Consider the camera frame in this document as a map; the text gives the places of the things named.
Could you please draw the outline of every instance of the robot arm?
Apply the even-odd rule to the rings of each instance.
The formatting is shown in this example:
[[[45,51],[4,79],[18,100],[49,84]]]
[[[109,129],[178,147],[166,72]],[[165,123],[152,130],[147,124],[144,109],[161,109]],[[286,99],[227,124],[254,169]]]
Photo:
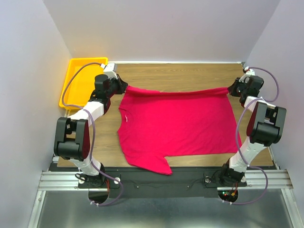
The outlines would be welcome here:
[[[246,107],[256,99],[263,84],[263,79],[254,75],[253,70],[249,70],[243,77],[236,78],[234,84],[228,88],[229,94],[240,97],[241,105]],[[248,110],[252,115],[247,126],[246,140],[240,150],[247,164],[250,164],[263,149],[281,139],[286,109],[258,100],[253,102]],[[241,182],[247,164],[238,151],[223,165],[221,182],[225,185]]]
[[[104,115],[110,107],[110,98],[114,94],[123,94],[128,86],[116,73],[116,64],[105,66],[104,74],[95,77],[95,90],[92,92],[86,109],[92,115],[94,121]],[[98,176],[95,166],[104,172],[103,165],[94,157],[90,160],[90,136],[89,126],[91,119],[84,110],[69,117],[60,117],[57,121],[54,153],[66,160],[70,160],[83,174]]]

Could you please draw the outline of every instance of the wooden table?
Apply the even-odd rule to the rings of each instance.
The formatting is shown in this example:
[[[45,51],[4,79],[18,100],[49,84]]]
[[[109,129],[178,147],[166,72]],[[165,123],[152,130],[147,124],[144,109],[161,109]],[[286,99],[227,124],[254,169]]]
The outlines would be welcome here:
[[[131,86],[166,92],[228,87],[236,77],[243,75],[240,64],[120,64],[117,73]],[[124,158],[117,135],[121,124],[118,107],[123,96],[114,95],[111,98],[109,111],[95,122],[96,140],[93,155],[105,167],[131,167]],[[228,97],[235,118],[238,120],[244,108],[241,107],[238,97]],[[250,112],[245,114],[239,129],[242,141],[246,138],[250,116]],[[232,153],[190,155],[166,157],[166,159],[172,167],[222,166],[232,155]],[[269,150],[263,150],[253,160],[252,165],[273,165]],[[73,163],[62,158],[58,161],[58,167],[73,166]]]

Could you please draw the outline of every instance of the gray wall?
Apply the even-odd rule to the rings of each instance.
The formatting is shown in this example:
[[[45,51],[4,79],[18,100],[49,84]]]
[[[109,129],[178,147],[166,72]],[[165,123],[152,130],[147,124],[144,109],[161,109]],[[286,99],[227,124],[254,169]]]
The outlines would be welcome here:
[[[272,146],[281,168],[291,176],[297,205],[304,218],[304,132],[303,61],[304,61],[304,1],[281,0],[262,36],[253,48],[248,66],[259,66],[273,72],[280,84],[276,105],[287,108],[281,141]],[[262,95],[276,94],[274,82],[267,77]]]
[[[44,3],[73,57],[231,62],[248,58],[279,0]]]
[[[70,58],[41,0],[0,7],[0,227],[27,227]]]

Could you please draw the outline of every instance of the red t-shirt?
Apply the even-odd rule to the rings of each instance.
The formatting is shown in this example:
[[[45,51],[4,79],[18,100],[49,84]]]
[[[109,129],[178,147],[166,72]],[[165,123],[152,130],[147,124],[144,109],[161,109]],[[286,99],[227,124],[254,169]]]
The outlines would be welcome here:
[[[128,86],[118,130],[127,162],[172,174],[166,156],[236,153],[237,125],[227,93],[227,88],[166,93]]]

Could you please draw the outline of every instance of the yellow bin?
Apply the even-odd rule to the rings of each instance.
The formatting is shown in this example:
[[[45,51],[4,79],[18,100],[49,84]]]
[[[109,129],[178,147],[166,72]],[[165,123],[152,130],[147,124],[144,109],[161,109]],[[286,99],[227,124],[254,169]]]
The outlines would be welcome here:
[[[108,58],[97,57],[97,58],[72,58],[68,64],[65,82],[63,84],[59,106],[67,110],[77,109],[74,107],[65,107],[62,102],[62,94],[66,88],[68,82],[73,77],[73,75],[80,69],[83,65],[91,62],[108,64]],[[85,106],[88,102],[92,91],[95,89],[94,82],[95,76],[102,74],[104,70],[99,65],[89,65],[83,68],[79,74],[74,78],[71,85],[66,91],[64,101],[68,105],[78,105]]]

